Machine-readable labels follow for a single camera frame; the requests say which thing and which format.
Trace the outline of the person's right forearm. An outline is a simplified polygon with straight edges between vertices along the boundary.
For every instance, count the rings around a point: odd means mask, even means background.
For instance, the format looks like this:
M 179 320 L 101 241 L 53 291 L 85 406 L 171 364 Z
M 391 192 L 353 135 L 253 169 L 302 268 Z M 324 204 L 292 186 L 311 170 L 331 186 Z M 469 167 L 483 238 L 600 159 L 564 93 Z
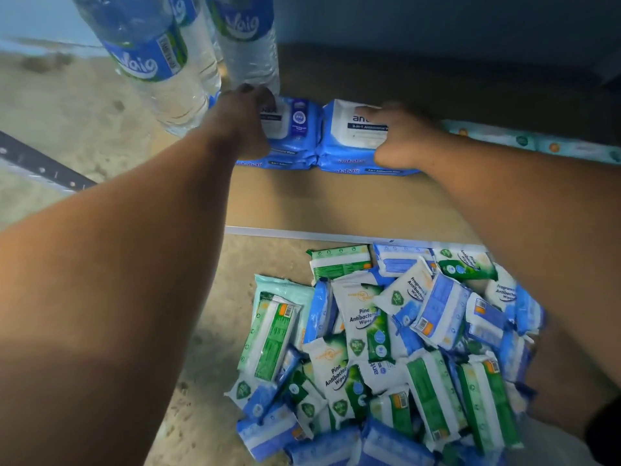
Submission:
M 617 386 L 621 400 L 621 167 L 415 133 L 416 167 Z

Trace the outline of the clear water bottle blue label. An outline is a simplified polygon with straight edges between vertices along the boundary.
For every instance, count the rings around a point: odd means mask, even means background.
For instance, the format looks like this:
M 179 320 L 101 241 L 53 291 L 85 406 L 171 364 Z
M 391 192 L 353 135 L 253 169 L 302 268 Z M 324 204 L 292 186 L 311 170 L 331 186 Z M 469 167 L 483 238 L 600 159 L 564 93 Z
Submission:
M 232 88 L 264 85 L 280 94 L 273 0 L 206 0 Z
M 216 96 L 222 80 L 211 39 L 205 0 L 168 0 L 206 93 Z

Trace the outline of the person's left hand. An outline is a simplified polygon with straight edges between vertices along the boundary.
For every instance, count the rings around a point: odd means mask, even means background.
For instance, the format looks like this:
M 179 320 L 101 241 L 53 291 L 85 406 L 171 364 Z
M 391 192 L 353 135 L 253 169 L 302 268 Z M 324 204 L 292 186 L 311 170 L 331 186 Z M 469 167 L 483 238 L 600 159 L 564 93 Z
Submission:
M 219 96 L 200 129 L 209 143 L 226 150 L 235 160 L 259 160 L 271 150 L 260 113 L 275 106 L 275 96 L 267 86 L 243 84 Z

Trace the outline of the person's left forearm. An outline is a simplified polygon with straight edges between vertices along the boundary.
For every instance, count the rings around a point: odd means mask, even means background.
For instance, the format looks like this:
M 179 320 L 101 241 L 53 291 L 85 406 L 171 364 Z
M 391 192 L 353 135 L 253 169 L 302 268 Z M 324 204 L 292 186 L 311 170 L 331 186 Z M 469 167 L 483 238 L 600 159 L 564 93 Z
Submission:
M 235 162 L 206 124 L 0 233 L 0 466 L 142 466 L 215 276 Z

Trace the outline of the blue wipes pack white label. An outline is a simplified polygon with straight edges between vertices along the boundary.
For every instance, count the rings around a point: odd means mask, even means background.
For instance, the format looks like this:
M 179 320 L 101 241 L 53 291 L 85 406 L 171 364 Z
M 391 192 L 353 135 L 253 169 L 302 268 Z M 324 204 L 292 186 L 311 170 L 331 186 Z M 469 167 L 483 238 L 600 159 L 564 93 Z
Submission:
M 362 104 L 335 99 L 322 109 L 321 159 L 338 164 L 373 163 L 376 149 L 387 139 L 388 126 L 359 113 Z

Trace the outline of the teal patterned wipes pack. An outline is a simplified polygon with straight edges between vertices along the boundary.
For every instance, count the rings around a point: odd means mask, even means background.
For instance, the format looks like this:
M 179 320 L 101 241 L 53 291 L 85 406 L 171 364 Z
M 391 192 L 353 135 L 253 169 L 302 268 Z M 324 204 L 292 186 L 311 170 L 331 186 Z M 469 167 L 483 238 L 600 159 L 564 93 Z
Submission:
M 541 133 L 535 133 L 533 141 L 536 150 L 542 153 L 621 165 L 621 147 Z
M 528 132 L 505 127 L 478 124 L 467 121 L 442 120 L 442 129 L 449 133 L 468 137 L 473 140 L 505 145 L 522 150 L 536 151 L 537 147 L 533 135 Z

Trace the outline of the blue wipes pack purple sticker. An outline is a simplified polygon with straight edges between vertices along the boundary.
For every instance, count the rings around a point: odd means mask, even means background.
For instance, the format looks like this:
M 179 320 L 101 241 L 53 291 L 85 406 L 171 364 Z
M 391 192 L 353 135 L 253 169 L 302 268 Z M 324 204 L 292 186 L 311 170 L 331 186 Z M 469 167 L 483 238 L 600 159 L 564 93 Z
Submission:
M 307 99 L 277 97 L 275 108 L 260 111 L 271 149 L 296 158 L 311 156 L 319 142 L 321 108 Z

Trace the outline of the pile of assorted wipes packets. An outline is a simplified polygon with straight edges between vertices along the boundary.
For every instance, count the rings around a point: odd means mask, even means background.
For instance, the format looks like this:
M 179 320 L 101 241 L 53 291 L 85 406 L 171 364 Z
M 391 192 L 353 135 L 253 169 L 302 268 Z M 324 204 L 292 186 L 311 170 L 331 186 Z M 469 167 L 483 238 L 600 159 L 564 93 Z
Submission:
M 253 459 L 289 466 L 506 466 L 536 395 L 543 308 L 485 251 L 307 250 L 313 284 L 255 275 L 224 395 Z

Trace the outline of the person's right hand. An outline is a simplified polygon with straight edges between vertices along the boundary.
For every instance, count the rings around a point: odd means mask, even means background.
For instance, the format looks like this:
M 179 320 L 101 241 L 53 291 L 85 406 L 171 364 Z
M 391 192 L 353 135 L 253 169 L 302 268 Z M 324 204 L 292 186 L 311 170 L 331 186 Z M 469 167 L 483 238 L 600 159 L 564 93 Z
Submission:
M 399 104 L 406 111 L 406 165 L 384 167 L 393 169 L 414 169 L 421 165 L 424 166 L 432 152 L 443 150 L 450 144 L 452 136 L 440 129 L 428 118 L 410 111 L 400 102 L 387 102 L 381 107 L 385 107 L 389 104 Z

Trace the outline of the dark metal shelf rail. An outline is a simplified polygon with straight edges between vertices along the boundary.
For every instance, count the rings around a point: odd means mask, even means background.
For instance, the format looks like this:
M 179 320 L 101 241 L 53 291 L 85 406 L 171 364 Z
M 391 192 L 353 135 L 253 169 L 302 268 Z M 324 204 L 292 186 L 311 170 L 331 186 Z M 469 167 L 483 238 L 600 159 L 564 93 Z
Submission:
M 0 165 L 63 193 L 78 193 L 97 182 L 0 131 Z

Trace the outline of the white shelf edge strip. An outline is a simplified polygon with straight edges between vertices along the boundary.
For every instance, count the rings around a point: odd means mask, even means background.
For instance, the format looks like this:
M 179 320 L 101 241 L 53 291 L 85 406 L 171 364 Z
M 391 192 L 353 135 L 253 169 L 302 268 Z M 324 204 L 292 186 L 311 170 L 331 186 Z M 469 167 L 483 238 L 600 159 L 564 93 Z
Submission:
M 274 228 L 226 226 L 225 233 L 230 234 L 230 235 L 244 235 L 244 236 L 251 236 L 251 237 L 294 239 L 294 240 L 313 240 L 313 241 L 320 241 L 320 242 L 363 243 L 363 244 L 380 243 L 384 245 L 397 245 L 401 247 L 411 246 L 411 247 L 424 247 L 424 248 L 459 247 L 461 249 L 467 249 L 467 250 L 473 250 L 473 251 L 488 251 L 488 249 L 484 245 L 475 244 L 475 243 L 453 243 L 453 242 L 439 242 L 439 241 L 412 240 L 412 239 L 389 239 L 389 238 L 383 238 L 383 237 L 327 234 L 327 233 L 319 233 L 319 232 L 304 232 L 304 231 L 282 230 L 282 229 L 274 229 Z

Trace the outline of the flat blue wipes pack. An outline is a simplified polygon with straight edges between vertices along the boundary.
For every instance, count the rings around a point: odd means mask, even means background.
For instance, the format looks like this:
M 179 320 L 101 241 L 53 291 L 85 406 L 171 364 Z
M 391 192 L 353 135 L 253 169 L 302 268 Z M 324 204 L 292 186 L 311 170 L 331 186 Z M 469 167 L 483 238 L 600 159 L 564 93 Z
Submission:
M 255 160 L 238 160 L 237 166 L 263 170 L 306 171 L 317 165 L 319 156 L 311 151 L 301 153 L 271 150 L 265 157 Z
M 317 158 L 316 167 L 324 172 L 352 175 L 409 176 L 420 172 L 416 169 L 402 170 L 379 166 L 370 155 L 321 155 Z

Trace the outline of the large clear water bottle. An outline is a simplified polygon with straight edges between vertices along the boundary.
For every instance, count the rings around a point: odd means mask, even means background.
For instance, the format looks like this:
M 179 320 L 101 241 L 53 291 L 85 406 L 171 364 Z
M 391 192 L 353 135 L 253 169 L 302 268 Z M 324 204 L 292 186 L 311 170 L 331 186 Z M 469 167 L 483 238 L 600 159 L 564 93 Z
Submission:
M 169 0 L 72 0 L 163 128 L 183 137 L 208 109 Z

